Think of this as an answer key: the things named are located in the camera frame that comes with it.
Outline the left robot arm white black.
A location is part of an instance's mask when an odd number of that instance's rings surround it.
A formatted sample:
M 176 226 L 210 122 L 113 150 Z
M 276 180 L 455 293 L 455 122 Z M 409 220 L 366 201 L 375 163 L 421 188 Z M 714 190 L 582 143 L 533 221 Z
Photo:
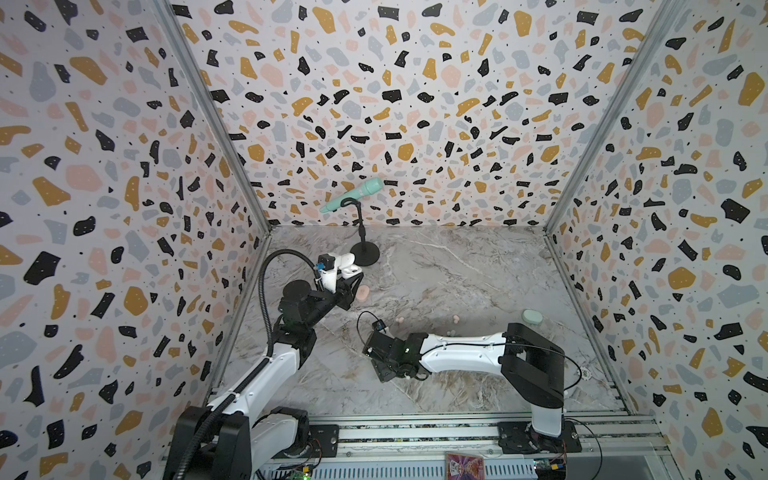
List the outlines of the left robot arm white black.
M 165 479 L 250 479 L 280 453 L 299 456 L 309 435 L 307 413 L 288 407 L 262 411 L 308 359 L 315 325 L 334 308 L 348 310 L 364 274 L 339 278 L 333 292 L 304 280 L 287 284 L 272 334 L 271 351 L 233 387 L 205 407 L 189 407 L 174 431 Z

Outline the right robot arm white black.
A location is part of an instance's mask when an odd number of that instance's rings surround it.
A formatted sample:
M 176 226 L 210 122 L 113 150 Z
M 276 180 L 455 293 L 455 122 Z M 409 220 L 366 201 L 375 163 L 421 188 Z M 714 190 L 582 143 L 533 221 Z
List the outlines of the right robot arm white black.
M 406 339 L 375 327 L 364 342 L 363 353 L 382 382 L 423 380 L 447 371 L 502 377 L 530 404 L 533 432 L 552 439 L 562 434 L 567 356 L 522 323 L 510 323 L 504 332 L 479 337 L 412 333 Z

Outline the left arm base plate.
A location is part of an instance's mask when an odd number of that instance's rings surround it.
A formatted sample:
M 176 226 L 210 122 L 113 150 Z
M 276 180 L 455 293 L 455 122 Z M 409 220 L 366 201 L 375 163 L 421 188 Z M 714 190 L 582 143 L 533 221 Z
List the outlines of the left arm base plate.
M 339 447 L 340 427 L 336 424 L 310 424 L 306 433 L 299 434 L 298 443 L 280 451 L 272 460 L 291 461 L 335 458 Z

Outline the white earbud charging case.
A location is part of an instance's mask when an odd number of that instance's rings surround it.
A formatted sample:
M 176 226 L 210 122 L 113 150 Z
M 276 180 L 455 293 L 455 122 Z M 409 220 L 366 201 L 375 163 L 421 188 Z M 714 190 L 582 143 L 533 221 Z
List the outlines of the white earbud charging case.
M 356 264 L 356 258 L 353 253 L 337 256 L 335 259 L 335 268 L 343 279 L 352 278 L 362 272 L 361 267 Z

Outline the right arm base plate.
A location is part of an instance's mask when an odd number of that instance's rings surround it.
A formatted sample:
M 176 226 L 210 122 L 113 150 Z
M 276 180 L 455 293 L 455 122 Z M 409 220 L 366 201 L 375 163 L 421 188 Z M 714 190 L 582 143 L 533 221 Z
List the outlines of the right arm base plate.
M 504 454 L 581 453 L 583 448 L 575 424 L 570 420 L 563 420 L 561 427 L 561 434 L 551 437 L 536 433 L 531 422 L 499 422 L 498 445 Z

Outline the mint green earbud charging case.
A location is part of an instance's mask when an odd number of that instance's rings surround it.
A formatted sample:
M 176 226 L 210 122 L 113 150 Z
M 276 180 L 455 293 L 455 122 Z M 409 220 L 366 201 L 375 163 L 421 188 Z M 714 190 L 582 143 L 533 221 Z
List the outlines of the mint green earbud charging case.
M 530 325 L 539 325 L 543 322 L 543 314 L 537 310 L 525 309 L 521 314 L 522 320 Z

